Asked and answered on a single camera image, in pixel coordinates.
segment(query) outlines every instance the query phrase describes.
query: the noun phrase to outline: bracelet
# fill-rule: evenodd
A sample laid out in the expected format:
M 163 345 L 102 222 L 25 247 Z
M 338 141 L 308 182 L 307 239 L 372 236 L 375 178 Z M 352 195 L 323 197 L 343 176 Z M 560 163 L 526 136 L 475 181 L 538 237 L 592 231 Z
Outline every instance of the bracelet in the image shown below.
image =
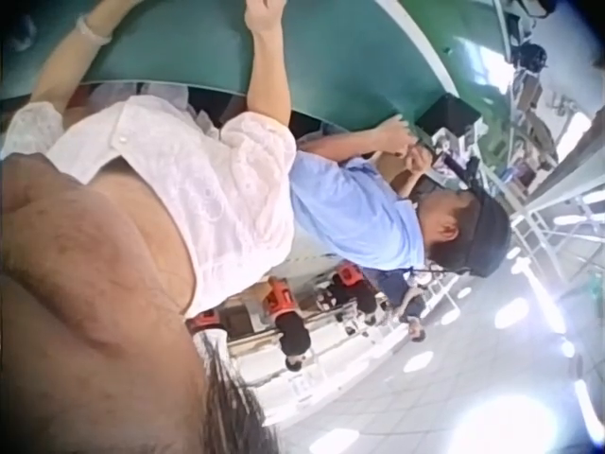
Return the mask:
M 79 16 L 76 20 L 76 29 L 94 44 L 105 45 L 112 41 L 112 36 L 98 36 L 94 33 L 88 24 L 86 24 L 86 19 L 83 15 Z

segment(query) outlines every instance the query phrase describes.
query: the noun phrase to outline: hand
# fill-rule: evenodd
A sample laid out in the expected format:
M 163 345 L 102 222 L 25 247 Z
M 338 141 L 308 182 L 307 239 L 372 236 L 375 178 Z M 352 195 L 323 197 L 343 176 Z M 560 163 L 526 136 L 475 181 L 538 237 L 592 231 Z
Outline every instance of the hand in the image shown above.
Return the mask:
M 433 166 L 433 155 L 422 146 L 411 147 L 404 157 L 404 167 L 412 175 L 424 175 Z
M 246 0 L 246 26 L 253 33 L 275 29 L 282 24 L 286 0 Z
M 399 114 L 382 122 L 373 131 L 376 149 L 390 154 L 406 154 L 407 149 L 417 140 Z

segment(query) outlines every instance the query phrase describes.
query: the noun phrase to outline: white lace blouse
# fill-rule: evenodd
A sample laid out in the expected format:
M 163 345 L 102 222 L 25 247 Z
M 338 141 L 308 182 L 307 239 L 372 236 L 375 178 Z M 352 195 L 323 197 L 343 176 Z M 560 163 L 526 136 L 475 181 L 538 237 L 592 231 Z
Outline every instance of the white lace blouse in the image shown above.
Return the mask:
M 124 158 L 162 201 L 190 254 L 197 287 L 187 318 L 251 286 L 290 251 L 295 140 L 258 113 L 229 121 L 216 140 L 154 96 L 133 96 L 68 131 L 50 103 L 32 103 L 9 126 L 3 155 L 13 152 L 43 153 L 84 184 Z

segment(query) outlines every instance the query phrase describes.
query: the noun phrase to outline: hair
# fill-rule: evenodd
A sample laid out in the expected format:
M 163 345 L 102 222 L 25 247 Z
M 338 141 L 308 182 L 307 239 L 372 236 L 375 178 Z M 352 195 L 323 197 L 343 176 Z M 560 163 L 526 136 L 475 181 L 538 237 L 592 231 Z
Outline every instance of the hair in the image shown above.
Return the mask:
M 420 331 L 420 336 L 417 338 L 411 338 L 412 342 L 422 342 L 426 339 L 426 331 L 424 328 Z
M 283 334 L 280 344 L 287 357 L 302 355 L 311 347 L 309 330 L 304 326 L 303 318 L 295 311 L 279 315 L 275 319 L 275 326 Z
M 279 454 L 275 432 L 265 428 L 265 413 L 254 392 L 221 360 L 204 338 L 208 352 L 201 452 L 208 454 Z
M 458 225 L 458 236 L 452 241 L 438 243 L 431 247 L 430 259 L 447 271 L 461 271 L 466 267 L 466 259 L 475 236 L 475 227 L 481 205 L 475 197 L 454 213 Z
M 375 315 L 370 315 L 366 317 L 366 320 L 364 320 L 364 323 L 367 326 L 374 326 L 376 324 L 376 316 Z
M 376 295 L 366 281 L 359 281 L 349 287 L 349 292 L 357 300 L 357 310 L 365 315 L 371 315 L 376 312 L 378 304 Z
M 290 372 L 299 372 L 303 368 L 302 361 L 290 362 L 287 357 L 285 358 L 285 367 Z

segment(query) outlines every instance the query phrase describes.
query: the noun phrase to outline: black bag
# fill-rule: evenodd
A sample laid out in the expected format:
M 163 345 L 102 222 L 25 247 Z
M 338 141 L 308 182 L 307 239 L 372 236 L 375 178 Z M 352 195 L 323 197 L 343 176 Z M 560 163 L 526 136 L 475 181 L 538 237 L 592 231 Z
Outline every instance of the black bag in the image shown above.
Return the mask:
M 548 17 L 550 14 L 555 12 L 555 9 L 557 9 L 557 0 L 535 0 L 545 11 L 545 13 L 542 16 L 536 16 L 534 14 L 531 14 L 527 10 L 527 6 L 526 6 L 524 0 L 516 0 L 516 1 L 519 4 L 519 6 L 523 9 L 523 11 L 525 11 L 529 17 L 533 17 L 534 19 L 544 19 L 545 17 Z

